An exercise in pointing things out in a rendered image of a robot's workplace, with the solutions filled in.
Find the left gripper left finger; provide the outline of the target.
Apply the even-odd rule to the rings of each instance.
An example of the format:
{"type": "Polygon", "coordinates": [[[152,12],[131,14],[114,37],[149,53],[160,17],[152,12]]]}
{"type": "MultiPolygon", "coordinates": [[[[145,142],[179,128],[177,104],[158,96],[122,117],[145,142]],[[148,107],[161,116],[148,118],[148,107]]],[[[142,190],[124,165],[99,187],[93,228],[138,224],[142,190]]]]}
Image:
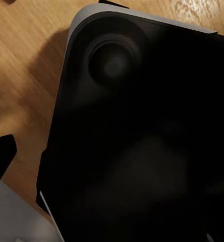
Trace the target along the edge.
{"type": "Polygon", "coordinates": [[[17,146],[12,134],[0,137],[0,179],[17,153],[17,146]]]}

